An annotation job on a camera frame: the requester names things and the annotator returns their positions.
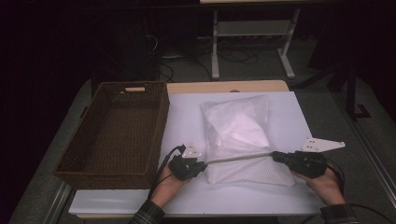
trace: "wire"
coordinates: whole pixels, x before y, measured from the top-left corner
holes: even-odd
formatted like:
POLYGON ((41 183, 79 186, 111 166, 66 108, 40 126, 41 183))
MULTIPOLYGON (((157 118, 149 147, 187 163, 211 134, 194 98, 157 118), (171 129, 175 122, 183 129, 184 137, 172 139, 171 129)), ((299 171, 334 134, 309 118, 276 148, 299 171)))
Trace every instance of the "wire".
POLYGON ((169 178, 171 175, 173 175, 173 174, 167 175, 162 180, 158 181, 157 186, 159 186, 161 182, 163 182, 165 179, 169 178))
POLYGON ((335 176, 338 179, 338 187, 341 191, 341 194, 344 195, 344 186, 345 186, 345 180, 343 179, 343 177, 341 177, 340 173, 338 171, 336 171, 332 166, 330 166, 329 164, 327 165, 327 168, 329 168, 330 170, 332 170, 332 172, 335 174, 335 176))
POLYGON ((168 79, 166 80, 166 82, 169 82, 169 81, 170 81, 170 82, 175 82, 175 81, 173 80, 173 76, 174 76, 174 73, 175 73, 174 70, 173 70, 173 68, 172 68, 171 66, 169 66, 169 65, 164 64, 164 63, 160 63, 160 65, 167 67, 167 68, 171 71, 171 75, 170 75, 170 76, 167 76, 167 75, 164 74, 163 71, 161 71, 161 69, 160 69, 160 75, 163 76, 163 77, 168 78, 168 79))
POLYGON ((155 178, 154 178, 153 185, 151 186, 151 189, 149 190, 148 199, 151 199, 152 193, 153 193, 154 190, 157 188, 158 184, 159 184, 161 181, 163 181, 163 180, 161 180, 160 182, 158 182, 158 179, 160 178, 161 174, 163 173, 163 169, 165 168, 166 164, 168 163, 169 159, 171 158, 171 155, 172 155, 176 150, 179 150, 180 153, 183 153, 185 149, 186 149, 186 147, 185 147, 184 145, 174 147, 174 148, 165 156, 165 158, 163 159, 163 163, 161 164, 160 169, 158 169, 157 174, 156 174, 156 176, 155 176, 155 178))
POLYGON ((380 213, 379 211, 376 211, 374 208, 367 207, 367 206, 364 206, 364 205, 361 205, 361 204, 355 204, 355 203, 352 203, 351 206, 352 206, 352 207, 359 207, 359 208, 367 209, 367 210, 369 210, 369 211, 371 211, 371 212, 373 212, 373 213, 376 213, 377 215, 381 216, 381 217, 384 218, 387 222, 389 222, 389 223, 391 223, 391 224, 395 224, 392 220, 390 220, 390 218, 386 217, 384 214, 380 213))
POLYGON ((276 41, 278 41, 279 39, 281 39, 281 38, 279 38, 279 37, 274 38, 274 40, 272 40, 272 41, 270 41, 269 43, 265 44, 265 45, 264 45, 261 49, 259 49, 257 52, 252 52, 252 53, 247 53, 246 51, 250 51, 250 50, 242 43, 242 41, 239 41, 239 44, 241 45, 241 47, 242 47, 244 50, 238 50, 238 51, 239 51, 239 52, 242 52, 242 53, 244 53, 244 54, 247 55, 247 57, 244 58, 244 59, 238 58, 238 57, 234 56, 232 53, 226 53, 226 52, 224 52, 224 51, 218 51, 218 55, 219 55, 222 59, 224 59, 224 60, 226 60, 226 61, 228 61, 228 62, 232 62, 232 63, 255 64, 255 63, 257 63, 257 62, 259 61, 259 54, 260 54, 264 49, 266 49, 268 46, 274 44, 274 43, 275 43, 276 41), (253 59, 253 58, 254 58, 254 61, 253 61, 252 63, 248 63, 248 60, 253 59))
POLYGON ((307 217, 307 218, 304 219, 300 224, 305 224, 307 221, 311 220, 311 219, 314 218, 314 217, 316 217, 316 216, 307 217))

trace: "hand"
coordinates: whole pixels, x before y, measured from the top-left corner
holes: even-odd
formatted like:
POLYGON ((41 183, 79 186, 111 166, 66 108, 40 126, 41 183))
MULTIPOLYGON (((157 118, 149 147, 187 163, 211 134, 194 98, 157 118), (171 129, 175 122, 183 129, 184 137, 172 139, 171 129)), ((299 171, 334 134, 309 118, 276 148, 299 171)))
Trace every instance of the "hand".
POLYGON ((163 169, 163 172, 161 173, 160 181, 161 183, 158 184, 151 196, 151 201, 163 208, 167 203, 172 201, 181 188, 191 180, 189 179, 181 181, 177 179, 174 175, 172 175, 168 165, 166 165, 163 169))
POLYGON ((327 205, 346 203, 338 186, 337 177, 329 168, 327 168, 324 175, 314 179, 305 175, 300 175, 294 172, 292 173, 305 180, 306 185, 311 188, 327 205))

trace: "person's right hand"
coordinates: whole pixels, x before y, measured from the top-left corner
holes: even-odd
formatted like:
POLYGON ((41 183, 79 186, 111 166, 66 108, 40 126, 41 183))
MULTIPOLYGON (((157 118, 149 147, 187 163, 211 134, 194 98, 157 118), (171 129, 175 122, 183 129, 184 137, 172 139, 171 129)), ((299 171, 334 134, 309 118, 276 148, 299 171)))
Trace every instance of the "person's right hand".
POLYGON ((344 196, 338 186, 337 177, 329 168, 327 168, 324 175, 314 179, 305 175, 300 175, 294 172, 292 173, 305 180, 306 185, 311 188, 327 205, 346 203, 344 196))

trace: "dark background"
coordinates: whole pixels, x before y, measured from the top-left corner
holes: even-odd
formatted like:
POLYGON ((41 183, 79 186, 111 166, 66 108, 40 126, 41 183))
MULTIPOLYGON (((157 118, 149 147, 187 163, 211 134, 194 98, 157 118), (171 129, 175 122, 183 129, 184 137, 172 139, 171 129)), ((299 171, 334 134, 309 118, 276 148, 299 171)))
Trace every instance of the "dark background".
MULTIPOLYGON (((84 1, 84 7, 105 2, 84 1)), ((208 12, 157 12, 142 25, 143 12, 87 13, 65 0, 0 4, 0 222, 7 223, 85 81, 154 79, 158 62, 144 34, 183 49, 197 35, 210 35, 212 20, 208 12)), ((295 37, 319 38, 312 67, 353 62, 396 120, 395 11, 390 1, 304 7, 295 37)))

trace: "person's left hand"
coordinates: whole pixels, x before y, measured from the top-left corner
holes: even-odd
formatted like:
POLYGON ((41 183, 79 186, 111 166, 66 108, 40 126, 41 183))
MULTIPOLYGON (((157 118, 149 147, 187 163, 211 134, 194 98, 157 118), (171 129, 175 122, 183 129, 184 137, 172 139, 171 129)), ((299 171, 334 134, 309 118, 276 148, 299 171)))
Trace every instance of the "person's left hand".
POLYGON ((161 183, 159 183, 157 188, 154 190, 151 196, 151 201, 163 208, 167 203, 172 201, 181 188, 191 180, 181 181, 177 179, 172 175, 168 165, 166 165, 161 173, 159 181, 161 181, 161 183))

